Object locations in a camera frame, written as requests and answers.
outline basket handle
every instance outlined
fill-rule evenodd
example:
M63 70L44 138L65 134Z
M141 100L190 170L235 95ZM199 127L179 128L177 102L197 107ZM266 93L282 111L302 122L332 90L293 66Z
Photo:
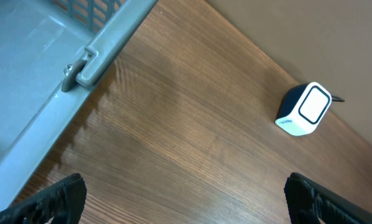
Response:
M85 47L87 63L75 80L89 88L117 57L157 0L127 0Z

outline wood grain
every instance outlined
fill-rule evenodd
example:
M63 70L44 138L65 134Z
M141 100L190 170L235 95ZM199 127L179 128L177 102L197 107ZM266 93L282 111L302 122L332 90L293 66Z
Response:
M300 172L372 212L366 141L274 124L296 84L205 1L160 0L17 201L79 172L82 223L289 223Z

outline plastic basket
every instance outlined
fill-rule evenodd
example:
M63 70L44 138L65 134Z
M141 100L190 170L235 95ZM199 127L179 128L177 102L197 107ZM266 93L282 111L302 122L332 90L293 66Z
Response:
M155 3L0 0L0 210Z

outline tan backdrop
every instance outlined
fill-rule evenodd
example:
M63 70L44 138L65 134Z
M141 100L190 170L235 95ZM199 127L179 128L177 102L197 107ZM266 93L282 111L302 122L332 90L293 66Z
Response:
M332 110L372 144L372 0L207 0L300 82L346 99Z

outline gray plastic bin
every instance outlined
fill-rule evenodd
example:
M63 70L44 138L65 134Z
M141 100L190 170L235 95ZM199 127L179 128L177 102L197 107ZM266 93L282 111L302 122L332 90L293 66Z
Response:
M156 1L0 0L0 211Z

